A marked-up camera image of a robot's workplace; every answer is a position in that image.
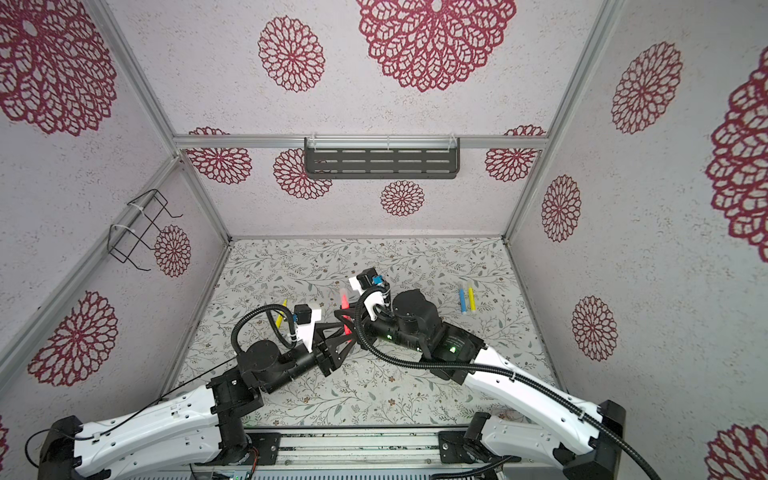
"table surface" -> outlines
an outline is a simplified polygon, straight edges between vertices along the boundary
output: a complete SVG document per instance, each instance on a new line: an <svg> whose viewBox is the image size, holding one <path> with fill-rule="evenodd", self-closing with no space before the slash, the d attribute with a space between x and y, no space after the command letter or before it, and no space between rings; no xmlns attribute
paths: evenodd
<svg viewBox="0 0 768 480"><path fill-rule="evenodd" d="M548 358L498 238L240 240L233 245L177 382L233 356L232 327L258 306L288 299L292 309L297 303L317 302L323 308L323 320L335 321L339 288L346 286L352 292L346 278L369 266L390 282L393 297L421 289L444 321L483 338L521 368L554 385ZM473 285L477 300L477 311L465 315L458 298L462 282ZM280 329L287 336L285 323ZM240 344L262 338L277 343L264 315L242 329ZM391 344L377 345L402 359L420 356ZM452 425L467 423L475 412L527 421L494 399L427 371L389 365L356 346L331 376L326 378L314 369L281 390L264 394L264 407L244 423Z"/></svg>

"red floral pattern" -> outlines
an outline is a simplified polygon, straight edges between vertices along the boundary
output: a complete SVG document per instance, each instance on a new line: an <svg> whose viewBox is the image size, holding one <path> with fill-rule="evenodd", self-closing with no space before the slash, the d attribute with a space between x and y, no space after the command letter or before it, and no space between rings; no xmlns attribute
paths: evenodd
<svg viewBox="0 0 768 480"><path fill-rule="evenodd" d="M195 128L190 135L228 135L218 128ZM250 156L245 148L192 148L187 156L197 171L220 184L238 184L250 175Z"/></svg>
<svg viewBox="0 0 768 480"><path fill-rule="evenodd" d="M654 124L674 98L682 69L680 51L665 41L638 55L616 85L616 128L634 134Z"/></svg>
<svg viewBox="0 0 768 480"><path fill-rule="evenodd" d="M295 18L274 18L259 38L259 58L267 74L288 91L307 91L325 71L323 47L312 30Z"/></svg>
<svg viewBox="0 0 768 480"><path fill-rule="evenodd" d="M547 132L541 127L520 125L507 130L504 135L540 137ZM534 148L493 148L485 154L485 169L496 180L504 182L520 180L528 176L538 151Z"/></svg>
<svg viewBox="0 0 768 480"><path fill-rule="evenodd" d="M111 115L109 50L74 0L0 2L0 103L13 121L78 136Z"/></svg>
<svg viewBox="0 0 768 480"><path fill-rule="evenodd" d="M709 480L768 478L768 432L762 426L732 425L728 430L720 430L707 446L710 451L704 461Z"/></svg>
<svg viewBox="0 0 768 480"><path fill-rule="evenodd" d="M307 177L304 150L300 148L280 152L273 165L273 174L280 188L304 200L322 197L333 185L331 180L313 180Z"/></svg>
<svg viewBox="0 0 768 480"><path fill-rule="evenodd" d="M419 211L424 204L424 190L411 181L398 180L384 187L381 201L387 213L407 217Z"/></svg>
<svg viewBox="0 0 768 480"><path fill-rule="evenodd" d="M29 363L27 371L40 383L73 386L107 361L117 336L118 318L109 300L99 292L85 292Z"/></svg>
<svg viewBox="0 0 768 480"><path fill-rule="evenodd" d="M571 327L578 348L589 358L601 362L616 348L616 322L614 314L603 300L586 296L574 308Z"/></svg>
<svg viewBox="0 0 768 480"><path fill-rule="evenodd" d="M168 225L154 242L154 259L168 276L180 276L187 271L192 257L190 239L181 228Z"/></svg>
<svg viewBox="0 0 768 480"><path fill-rule="evenodd" d="M747 240L768 262L768 48L728 105L725 121L711 137L712 207L730 221L729 235Z"/></svg>
<svg viewBox="0 0 768 480"><path fill-rule="evenodd" d="M573 178L561 175L552 181L541 202L541 224L553 242L570 237L581 215L581 192Z"/></svg>
<svg viewBox="0 0 768 480"><path fill-rule="evenodd" d="M403 87L466 81L504 41L514 0L357 0L368 55Z"/></svg>
<svg viewBox="0 0 768 480"><path fill-rule="evenodd" d="M8 443L5 437L8 435L8 429L2 426L2 417L0 416L0 472L2 472L2 461L8 452Z"/></svg>

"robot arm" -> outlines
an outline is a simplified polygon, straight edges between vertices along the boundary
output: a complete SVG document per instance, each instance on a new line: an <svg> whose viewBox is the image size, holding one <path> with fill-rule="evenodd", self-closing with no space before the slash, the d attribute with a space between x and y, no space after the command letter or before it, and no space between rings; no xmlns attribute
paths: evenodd
<svg viewBox="0 0 768 480"><path fill-rule="evenodd" d="M294 314L298 344L285 353L263 339L238 354L236 366L166 402L99 422L58 420L43 443L38 479L121 480L173 465L242 462L250 440L241 419L264 405L261 392L315 367L330 375L354 345L342 323L318 321L319 306L297 305Z"/></svg>
<svg viewBox="0 0 768 480"><path fill-rule="evenodd" d="M621 437L624 409L619 405L606 401L597 406L536 379L482 339L443 322L437 307L419 290L402 292L392 300L389 285L373 268L351 278L350 283L361 295L374 286L384 290L363 298L368 314L362 333L367 339L419 351L420 362L476 363L515 374L511 378L470 369L430 369L439 378L500 400L536 423L475 414L464 439L472 453L465 455L467 461L517 455L562 468L567 478L615 478L621 450L594 426L582 422L582 417L590 415ZM266 339L245 351L236 348L236 366L205 386L134 414L125 425L121 423L129 415L86 424L75 416L58 420L42 446L38 479L121 480L172 465L244 461L249 439L241 418L263 406L261 392L272 393L315 367L325 376L337 370L361 335L352 323L355 307L336 310L338 322L321 323L319 306L297 305L294 316L299 342L294 348L281 354ZM344 326L352 333L346 335ZM574 414L538 388L515 381L522 377L565 397L581 408L581 414Z"/></svg>
<svg viewBox="0 0 768 480"><path fill-rule="evenodd" d="M487 414L475 414L467 442L476 451L496 456L516 455L562 468L566 478L613 480L618 473L621 449L597 428L583 421L586 415L623 435L624 408L611 400L600 405L562 392L520 369L470 332L442 321L437 307L419 290L409 290L391 300L389 285L371 268L350 278L363 298L368 319L364 334L422 353L419 362L460 362L494 366L514 375L483 371L440 370L430 372L483 393L525 415L536 425L507 422ZM372 291L373 287L384 291ZM353 309L337 310L336 318L354 315ZM555 400L561 397L580 413Z"/></svg>

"cable tie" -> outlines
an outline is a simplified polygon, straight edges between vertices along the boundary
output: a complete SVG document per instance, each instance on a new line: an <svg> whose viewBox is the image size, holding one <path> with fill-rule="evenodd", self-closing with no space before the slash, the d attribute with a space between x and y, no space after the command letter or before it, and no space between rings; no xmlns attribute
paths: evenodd
<svg viewBox="0 0 768 480"><path fill-rule="evenodd" d="M136 230L134 230L134 229L132 229L132 228L130 228L130 227L126 227L125 225L120 225L119 223L116 223L115 225L112 225L112 226L113 226L113 227L120 227L120 228L124 228L125 230L128 230L128 231L129 231L129 232L131 232L131 233L136 233Z"/></svg>

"wallpaper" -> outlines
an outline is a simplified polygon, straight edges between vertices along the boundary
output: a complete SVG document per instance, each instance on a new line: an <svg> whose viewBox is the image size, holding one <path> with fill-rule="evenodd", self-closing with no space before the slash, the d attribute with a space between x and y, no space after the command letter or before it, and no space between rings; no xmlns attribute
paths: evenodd
<svg viewBox="0 0 768 480"><path fill-rule="evenodd" d="M312 180L301 149L190 150L234 236L499 235L538 152L461 150L454 180Z"/></svg>
<svg viewBox="0 0 768 480"><path fill-rule="evenodd" d="M323 308L324 321L336 321L333 310L339 305L339 288L346 285L351 291L347 278L369 266L386 276L393 295L421 289L444 321L483 338L524 370L553 383L546 353L498 238L238 241L178 382L232 356L232 327L258 306L288 300L293 308L316 302ZM458 285L467 282L475 291L477 311L462 315ZM283 335L287 336L287 328L282 325ZM243 328L240 344L246 348L265 338L285 350L264 315ZM398 358L418 360L421 355L392 344L376 345ZM525 421L496 399L429 372L391 366L358 346L331 376L313 369L265 394L264 403L247 417L247 425L446 425L467 423L475 412Z"/></svg>
<svg viewBox="0 0 768 480"><path fill-rule="evenodd" d="M766 23L629 2L513 239L565 386L661 478L768 475Z"/></svg>
<svg viewBox="0 0 768 480"><path fill-rule="evenodd" d="M231 134L547 128L600 5L110 2L176 132Z"/></svg>
<svg viewBox="0 0 768 480"><path fill-rule="evenodd" d="M77 2L0 4L0 349L167 154Z"/></svg>
<svg viewBox="0 0 768 480"><path fill-rule="evenodd" d="M162 212L157 227L143 217L133 225L148 228L144 240L155 249L139 244L130 256L146 271L108 257L0 399L1 477L36 476L25 440L55 420L108 419L160 393L222 248L179 169L160 191L176 218ZM135 244L126 235L118 247ZM31 442L33 458L42 440Z"/></svg>

